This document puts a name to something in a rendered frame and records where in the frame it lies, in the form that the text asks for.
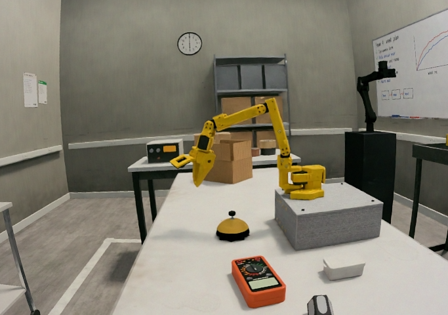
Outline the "orange digital multimeter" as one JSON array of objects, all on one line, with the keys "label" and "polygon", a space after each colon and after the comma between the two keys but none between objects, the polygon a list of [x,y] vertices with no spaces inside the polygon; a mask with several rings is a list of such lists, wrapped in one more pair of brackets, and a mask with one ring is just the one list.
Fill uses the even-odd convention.
[{"label": "orange digital multimeter", "polygon": [[286,285],[263,256],[233,260],[232,276],[250,308],[285,300]]}]

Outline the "white storage tub with lid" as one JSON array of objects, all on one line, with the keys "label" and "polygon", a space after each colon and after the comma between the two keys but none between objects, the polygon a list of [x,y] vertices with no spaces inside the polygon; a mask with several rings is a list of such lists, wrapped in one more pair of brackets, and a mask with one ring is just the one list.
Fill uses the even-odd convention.
[{"label": "white storage tub with lid", "polygon": [[323,271],[331,281],[362,275],[366,263],[356,252],[324,257],[323,262]]}]

